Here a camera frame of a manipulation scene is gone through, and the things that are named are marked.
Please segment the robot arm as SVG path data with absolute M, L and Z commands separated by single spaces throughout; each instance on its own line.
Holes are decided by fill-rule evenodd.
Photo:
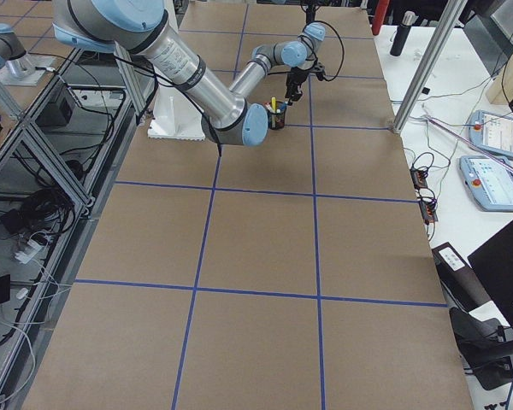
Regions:
M 43 76 L 37 70 L 37 62 L 13 27 L 0 23 L 0 82 L 4 85 L 36 86 Z
M 151 63 L 202 110 L 206 138 L 217 145 L 257 146 L 268 133 L 268 112 L 247 97 L 276 66 L 288 66 L 298 91 L 317 64 L 325 27 L 312 22 L 298 38 L 254 49 L 245 69 L 225 86 L 170 26 L 161 1 L 55 1 L 56 39 L 82 50 L 112 53 L 120 45 Z

